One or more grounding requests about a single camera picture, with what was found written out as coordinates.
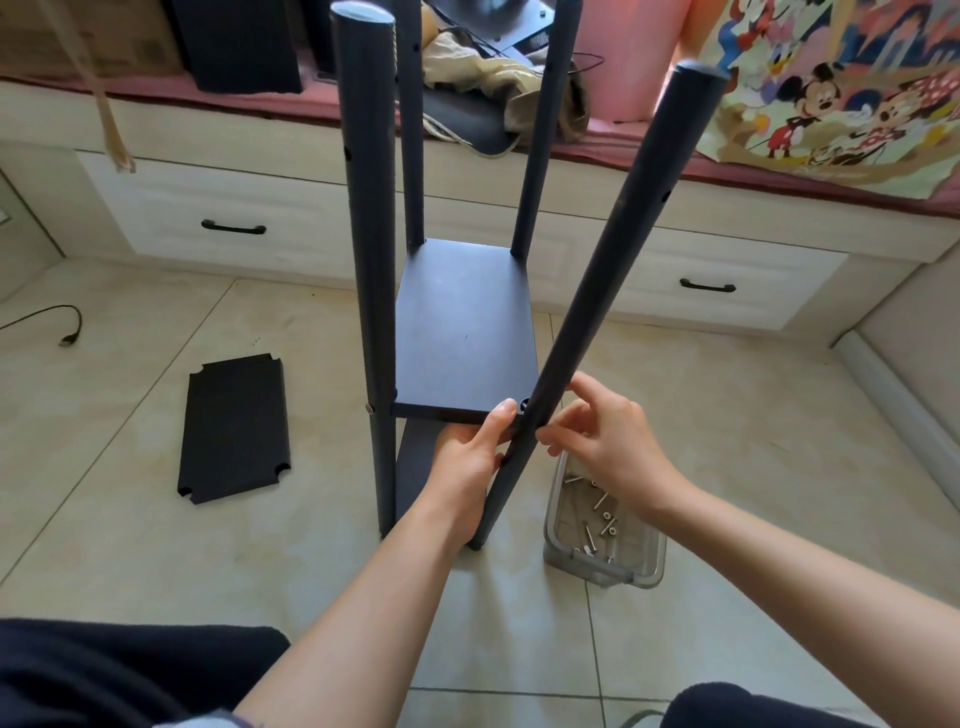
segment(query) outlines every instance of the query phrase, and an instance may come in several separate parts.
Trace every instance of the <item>beige fabric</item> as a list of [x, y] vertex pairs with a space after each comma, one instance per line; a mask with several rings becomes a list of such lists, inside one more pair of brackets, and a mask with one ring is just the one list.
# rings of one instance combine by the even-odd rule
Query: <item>beige fabric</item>
[[93, 91], [97, 111], [100, 113], [100, 123], [104, 128], [104, 146], [114, 166], [116, 166], [117, 172], [135, 172], [136, 162], [123, 143], [123, 137], [120, 136], [120, 130], [113, 118], [113, 112], [110, 110], [104, 84], [93, 71], [93, 61], [90, 60], [90, 54], [87, 52], [84, 40], [77, 33], [70, 10], [65, 7], [61, 0], [37, 0], [37, 2], [40, 9], [43, 10], [47, 22], [50, 23], [54, 33], [57, 34], [57, 39], [63, 46], [63, 50], [70, 57], [77, 72], [84, 79], [84, 83]]
[[[503, 100], [504, 128], [529, 138], [537, 115], [542, 66], [530, 67], [505, 58], [485, 59], [461, 43], [451, 30], [440, 32], [423, 48], [422, 55], [423, 82], [427, 86], [450, 84], [461, 93], [478, 88], [489, 98]], [[587, 95], [577, 77], [570, 75], [559, 119], [564, 141], [583, 135], [588, 121]]]

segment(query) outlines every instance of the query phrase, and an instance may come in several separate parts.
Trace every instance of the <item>minnie mouse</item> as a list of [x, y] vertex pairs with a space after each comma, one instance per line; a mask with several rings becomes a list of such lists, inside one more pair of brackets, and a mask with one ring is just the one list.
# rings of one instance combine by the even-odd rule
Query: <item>minnie mouse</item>
[[790, 149], [800, 143], [804, 129], [833, 111], [840, 99], [840, 88], [833, 80], [829, 65], [820, 63], [806, 82], [800, 76], [784, 81], [777, 89], [777, 98], [792, 103], [797, 115], [788, 118], [767, 140], [767, 157], [774, 159], [777, 152], [782, 152], [786, 159], [790, 157]]
[[867, 158], [876, 161], [890, 142], [907, 136], [913, 122], [921, 123], [949, 104], [958, 89], [957, 73], [944, 71], [900, 84], [900, 90], [886, 98], [875, 88], [857, 91], [845, 110], [870, 114], [861, 129], [837, 146], [814, 153], [810, 163], [853, 166]]

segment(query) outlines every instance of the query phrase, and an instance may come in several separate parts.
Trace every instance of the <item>screw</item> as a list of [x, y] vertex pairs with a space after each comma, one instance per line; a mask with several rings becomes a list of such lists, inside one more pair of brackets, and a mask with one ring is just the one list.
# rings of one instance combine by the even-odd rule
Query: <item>screw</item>
[[587, 525], [587, 522], [586, 522], [586, 521], [584, 521], [584, 530], [587, 532], [587, 538], [588, 538], [589, 541], [590, 541], [590, 548], [592, 548], [594, 551], [596, 551], [596, 549], [597, 549], [597, 544], [595, 544], [595, 543], [593, 542], [593, 534], [590, 533], [590, 527]]

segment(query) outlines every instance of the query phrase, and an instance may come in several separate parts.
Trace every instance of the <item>leg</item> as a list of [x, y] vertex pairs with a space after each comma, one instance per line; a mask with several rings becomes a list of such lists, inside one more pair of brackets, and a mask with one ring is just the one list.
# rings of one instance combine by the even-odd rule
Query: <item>leg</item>
[[674, 698], [660, 728], [865, 728], [848, 718], [753, 695], [729, 683], [703, 683]]

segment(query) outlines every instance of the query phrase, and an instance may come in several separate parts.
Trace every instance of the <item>clear plastic container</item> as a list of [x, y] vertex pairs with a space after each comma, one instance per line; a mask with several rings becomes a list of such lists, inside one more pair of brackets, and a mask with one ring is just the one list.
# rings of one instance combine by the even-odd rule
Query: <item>clear plastic container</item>
[[[596, 546], [593, 554], [590, 537]], [[547, 564], [599, 587], [632, 584], [653, 589], [663, 579], [666, 537], [615, 497], [604, 497], [586, 469], [566, 453], [554, 474], [543, 538]]]

